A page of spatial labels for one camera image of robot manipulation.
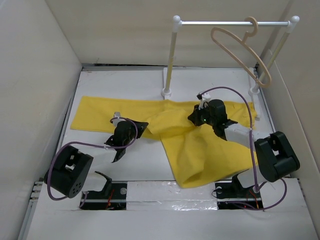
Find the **yellow trousers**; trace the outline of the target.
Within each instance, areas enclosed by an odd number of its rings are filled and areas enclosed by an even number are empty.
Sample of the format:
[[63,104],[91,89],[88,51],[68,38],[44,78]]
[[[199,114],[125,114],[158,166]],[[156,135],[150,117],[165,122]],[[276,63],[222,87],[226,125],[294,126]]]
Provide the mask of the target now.
[[71,129],[112,133],[114,113],[147,122],[143,137],[162,142],[173,176],[182,188],[196,188],[250,169],[250,150],[215,135],[209,125],[196,127],[188,116],[195,102],[81,98]]

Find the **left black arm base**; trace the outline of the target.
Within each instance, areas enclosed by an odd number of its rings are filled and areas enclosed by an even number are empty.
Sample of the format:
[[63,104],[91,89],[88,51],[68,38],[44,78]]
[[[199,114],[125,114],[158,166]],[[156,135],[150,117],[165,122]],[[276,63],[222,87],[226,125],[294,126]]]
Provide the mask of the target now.
[[95,171],[105,179],[101,190],[84,191],[81,195],[79,209],[90,211],[122,211],[127,209],[127,181],[113,181],[102,172]]

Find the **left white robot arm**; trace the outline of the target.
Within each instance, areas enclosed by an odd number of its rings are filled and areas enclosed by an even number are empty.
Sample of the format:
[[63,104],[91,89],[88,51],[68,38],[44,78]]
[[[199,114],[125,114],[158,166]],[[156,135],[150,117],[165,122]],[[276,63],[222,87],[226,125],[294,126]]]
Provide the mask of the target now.
[[111,135],[102,145],[71,141],[63,145],[53,157],[45,174],[44,182],[51,200],[61,201],[74,198],[83,188],[94,157],[81,152],[75,145],[114,150],[113,163],[118,162],[147,129],[148,122],[134,121],[124,117],[113,117],[115,126]]

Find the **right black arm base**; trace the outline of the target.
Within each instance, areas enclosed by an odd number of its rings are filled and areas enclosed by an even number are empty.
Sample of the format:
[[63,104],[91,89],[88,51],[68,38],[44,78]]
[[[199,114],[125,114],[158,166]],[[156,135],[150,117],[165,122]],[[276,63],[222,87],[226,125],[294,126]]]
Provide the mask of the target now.
[[229,180],[214,183],[215,189],[211,195],[216,198],[219,210],[262,209],[263,202],[260,193],[254,193],[253,187],[243,188],[238,176]]

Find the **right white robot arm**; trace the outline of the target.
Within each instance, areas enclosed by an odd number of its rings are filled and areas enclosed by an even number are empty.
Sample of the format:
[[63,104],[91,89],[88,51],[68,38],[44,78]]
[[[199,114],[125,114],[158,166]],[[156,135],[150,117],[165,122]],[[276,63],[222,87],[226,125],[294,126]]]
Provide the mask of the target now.
[[254,166],[232,177],[230,190],[243,197],[253,189],[258,192],[264,182],[273,183],[300,168],[286,135],[281,131],[265,133],[245,127],[227,116],[226,106],[220,99],[199,95],[200,103],[188,116],[195,126],[207,124],[219,138],[238,143],[256,155]]

